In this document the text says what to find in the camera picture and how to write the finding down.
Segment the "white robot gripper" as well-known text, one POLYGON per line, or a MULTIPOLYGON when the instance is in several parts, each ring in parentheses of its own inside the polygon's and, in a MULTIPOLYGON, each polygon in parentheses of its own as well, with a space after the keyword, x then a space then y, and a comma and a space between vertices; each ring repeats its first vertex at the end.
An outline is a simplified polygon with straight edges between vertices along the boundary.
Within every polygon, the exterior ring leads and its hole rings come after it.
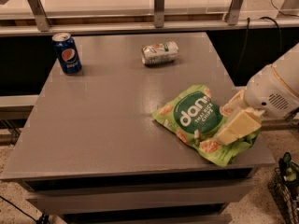
POLYGON ((255 74, 246 89, 238 91, 221 108, 224 116, 231 116, 214 134, 214 139, 227 146, 259 130, 264 111, 269 117, 286 118, 298 107, 299 43, 255 74), (247 104, 256 109, 246 108, 247 104))

